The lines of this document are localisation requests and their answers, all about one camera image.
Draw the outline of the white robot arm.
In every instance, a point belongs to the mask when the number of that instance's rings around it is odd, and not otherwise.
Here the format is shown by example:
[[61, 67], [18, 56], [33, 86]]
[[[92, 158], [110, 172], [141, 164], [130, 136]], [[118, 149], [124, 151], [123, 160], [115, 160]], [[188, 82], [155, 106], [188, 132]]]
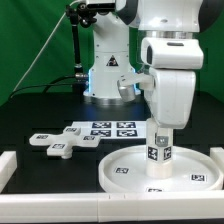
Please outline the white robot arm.
[[84, 0], [93, 20], [88, 96], [133, 101], [151, 112], [146, 145], [166, 148], [186, 126], [204, 54], [195, 35], [211, 26], [224, 0]]

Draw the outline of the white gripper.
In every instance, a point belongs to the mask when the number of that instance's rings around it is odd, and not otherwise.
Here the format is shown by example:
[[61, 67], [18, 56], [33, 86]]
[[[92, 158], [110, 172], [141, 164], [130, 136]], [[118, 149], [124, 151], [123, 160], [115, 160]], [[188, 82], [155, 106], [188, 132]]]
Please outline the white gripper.
[[190, 116], [196, 75], [189, 70], [150, 68], [152, 87], [144, 90], [144, 99], [151, 119], [160, 128], [155, 134], [158, 147], [173, 144], [173, 130], [183, 129]]

